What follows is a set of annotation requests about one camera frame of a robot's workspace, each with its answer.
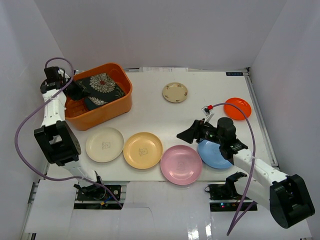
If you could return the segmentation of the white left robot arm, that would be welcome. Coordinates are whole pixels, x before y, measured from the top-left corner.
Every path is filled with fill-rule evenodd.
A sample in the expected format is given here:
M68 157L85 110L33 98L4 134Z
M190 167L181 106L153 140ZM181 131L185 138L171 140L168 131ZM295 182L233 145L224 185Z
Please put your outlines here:
M46 79L42 82L40 91L43 100L49 103L44 107L43 122L40 128L34 130L34 137L50 164L62 167L72 176L78 177L78 183L74 187L80 193L94 200L102 200L107 195L102 178L80 159L80 143L65 118L67 97L81 100L90 93L72 81L65 90L54 96L71 78L58 66L46 67L44 73Z

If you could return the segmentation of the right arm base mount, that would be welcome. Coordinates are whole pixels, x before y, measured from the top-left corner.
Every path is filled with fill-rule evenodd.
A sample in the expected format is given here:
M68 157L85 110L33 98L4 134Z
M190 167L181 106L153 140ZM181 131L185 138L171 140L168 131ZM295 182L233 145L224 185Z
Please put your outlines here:
M224 190L224 183L208 184L204 191L209 194L209 207L214 212L236 212L240 204L242 196L238 193L230 196Z

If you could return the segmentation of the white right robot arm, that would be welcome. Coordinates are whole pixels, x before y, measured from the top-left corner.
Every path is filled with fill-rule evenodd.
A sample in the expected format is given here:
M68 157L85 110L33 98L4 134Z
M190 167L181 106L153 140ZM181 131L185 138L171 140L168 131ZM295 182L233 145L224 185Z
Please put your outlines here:
M254 157L236 136L232 119L221 117L217 126L195 120L190 128L177 134L189 144L207 140L219 145L224 159L242 169L260 184L248 191L249 198L269 209L273 219L284 229L311 217L315 207L305 181L297 174L288 175Z

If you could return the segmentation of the pink round plate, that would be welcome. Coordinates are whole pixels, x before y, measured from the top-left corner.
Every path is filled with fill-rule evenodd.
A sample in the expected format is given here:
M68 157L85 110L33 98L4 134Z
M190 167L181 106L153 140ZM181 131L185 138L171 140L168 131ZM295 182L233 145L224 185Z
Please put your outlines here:
M186 186L198 180L203 163L199 154L189 146L175 145L168 148L161 160L163 176L171 183Z

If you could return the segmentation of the black floral square plate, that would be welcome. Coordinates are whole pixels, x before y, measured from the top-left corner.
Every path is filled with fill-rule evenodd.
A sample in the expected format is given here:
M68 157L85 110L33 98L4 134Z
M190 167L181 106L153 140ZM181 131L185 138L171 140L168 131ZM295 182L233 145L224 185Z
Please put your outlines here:
M85 77L76 82L90 92L90 95L87 97L95 97L104 100L107 104L126 95L121 87L107 73L99 73L90 77Z

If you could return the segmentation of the teal square plate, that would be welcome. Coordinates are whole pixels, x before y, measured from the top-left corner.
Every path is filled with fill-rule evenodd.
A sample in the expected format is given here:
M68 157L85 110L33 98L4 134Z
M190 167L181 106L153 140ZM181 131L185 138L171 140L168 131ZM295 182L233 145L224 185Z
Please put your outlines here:
M89 111L97 109L101 106L106 105L108 102L96 97L86 97L84 99L84 104Z

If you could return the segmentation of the white bear round plate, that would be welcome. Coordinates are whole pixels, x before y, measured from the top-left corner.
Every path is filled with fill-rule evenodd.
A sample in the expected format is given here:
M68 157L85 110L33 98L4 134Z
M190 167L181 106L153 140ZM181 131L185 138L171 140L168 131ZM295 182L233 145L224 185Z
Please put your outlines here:
M85 150L88 157L96 163L115 160L123 151L124 137L113 127L103 127L94 131L86 140Z

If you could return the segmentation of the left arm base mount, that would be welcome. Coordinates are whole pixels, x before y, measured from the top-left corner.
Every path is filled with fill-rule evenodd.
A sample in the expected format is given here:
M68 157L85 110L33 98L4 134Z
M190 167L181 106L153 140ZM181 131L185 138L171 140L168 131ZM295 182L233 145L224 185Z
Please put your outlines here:
M120 205L110 195L110 193L102 189L97 196L87 196L77 190L73 205L74 210L121 210L125 196L123 188L120 184L107 184L106 187L112 192L114 197L119 201Z

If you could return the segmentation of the light blue round plate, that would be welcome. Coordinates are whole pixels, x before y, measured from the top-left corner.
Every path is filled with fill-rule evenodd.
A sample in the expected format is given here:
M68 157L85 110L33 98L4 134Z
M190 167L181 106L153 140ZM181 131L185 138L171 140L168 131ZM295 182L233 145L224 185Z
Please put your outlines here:
M197 151L202 161L207 164L209 167L214 169L228 169L232 164L223 158L219 150L219 144L202 140L197 145Z

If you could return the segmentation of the yellow round plate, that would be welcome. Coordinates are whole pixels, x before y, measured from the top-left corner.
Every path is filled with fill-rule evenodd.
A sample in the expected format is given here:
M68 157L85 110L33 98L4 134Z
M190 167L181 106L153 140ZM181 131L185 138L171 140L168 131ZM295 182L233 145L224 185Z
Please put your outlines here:
M154 167L162 158L163 144L150 132L138 132L124 144L123 156L133 168L146 170Z

